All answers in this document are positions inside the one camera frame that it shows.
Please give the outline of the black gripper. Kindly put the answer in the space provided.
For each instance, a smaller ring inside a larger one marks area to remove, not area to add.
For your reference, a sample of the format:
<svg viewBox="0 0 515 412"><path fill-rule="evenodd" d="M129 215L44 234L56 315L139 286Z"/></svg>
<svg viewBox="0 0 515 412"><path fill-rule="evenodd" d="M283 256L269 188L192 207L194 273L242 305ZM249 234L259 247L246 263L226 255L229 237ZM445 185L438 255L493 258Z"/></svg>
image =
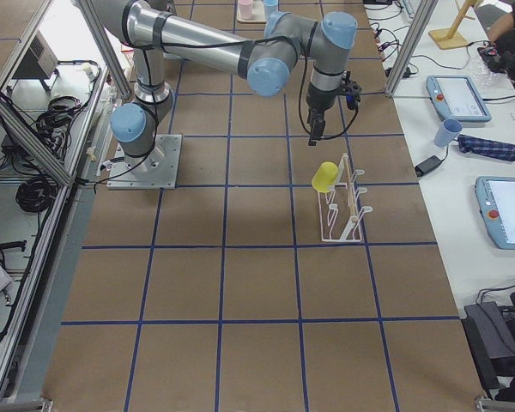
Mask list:
<svg viewBox="0 0 515 412"><path fill-rule="evenodd" d="M325 112L331 109L337 97L337 90L324 91L309 84L306 94L306 103L308 105L307 123L310 128L310 136L308 145L315 147L318 143L316 136L324 135Z"/></svg>

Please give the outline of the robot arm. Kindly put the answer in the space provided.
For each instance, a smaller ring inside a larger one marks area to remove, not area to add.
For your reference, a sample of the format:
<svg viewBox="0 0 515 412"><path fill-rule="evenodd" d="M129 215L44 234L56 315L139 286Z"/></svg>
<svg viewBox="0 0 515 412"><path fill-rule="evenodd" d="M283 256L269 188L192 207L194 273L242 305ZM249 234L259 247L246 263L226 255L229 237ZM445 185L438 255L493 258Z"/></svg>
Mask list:
<svg viewBox="0 0 515 412"><path fill-rule="evenodd" d="M275 11L261 39L246 39L156 9L148 1L90 1L88 6L99 28L135 52L135 100L113 116L112 130L124 151L126 170L137 175L153 173L165 156L155 137L173 103L160 67L165 52L236 75L263 97L284 89L300 58L312 59L308 114L300 119L311 145L326 138L325 114L337 96L348 92L345 67L357 21L344 12L314 21Z"/></svg>

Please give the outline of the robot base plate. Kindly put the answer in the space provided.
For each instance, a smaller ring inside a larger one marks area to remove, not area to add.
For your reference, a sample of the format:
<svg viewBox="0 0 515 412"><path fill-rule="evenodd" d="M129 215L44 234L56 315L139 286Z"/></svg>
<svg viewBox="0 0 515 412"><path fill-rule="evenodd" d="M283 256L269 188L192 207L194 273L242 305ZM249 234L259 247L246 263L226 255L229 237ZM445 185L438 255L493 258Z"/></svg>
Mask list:
<svg viewBox="0 0 515 412"><path fill-rule="evenodd" d="M174 189L182 141L183 136L180 134L157 135L154 150L134 170L131 168L139 160L125 158L124 151L118 143L116 156L121 156L123 159L112 165L112 179L106 181L106 186L113 190Z"/></svg>

